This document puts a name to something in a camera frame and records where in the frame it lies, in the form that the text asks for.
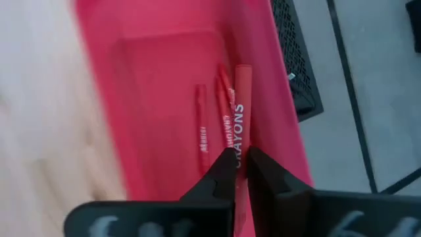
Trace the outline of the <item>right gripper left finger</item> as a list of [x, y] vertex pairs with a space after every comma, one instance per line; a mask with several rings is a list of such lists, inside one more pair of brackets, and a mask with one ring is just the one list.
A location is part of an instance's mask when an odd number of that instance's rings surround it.
[[66, 237], [234, 235], [236, 156], [226, 148], [178, 201], [91, 201], [65, 218]]

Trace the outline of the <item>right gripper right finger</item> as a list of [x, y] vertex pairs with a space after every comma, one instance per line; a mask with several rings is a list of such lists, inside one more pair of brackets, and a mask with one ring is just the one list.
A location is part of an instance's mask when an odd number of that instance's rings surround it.
[[316, 190], [257, 147], [249, 150], [257, 236], [419, 236], [420, 198]]

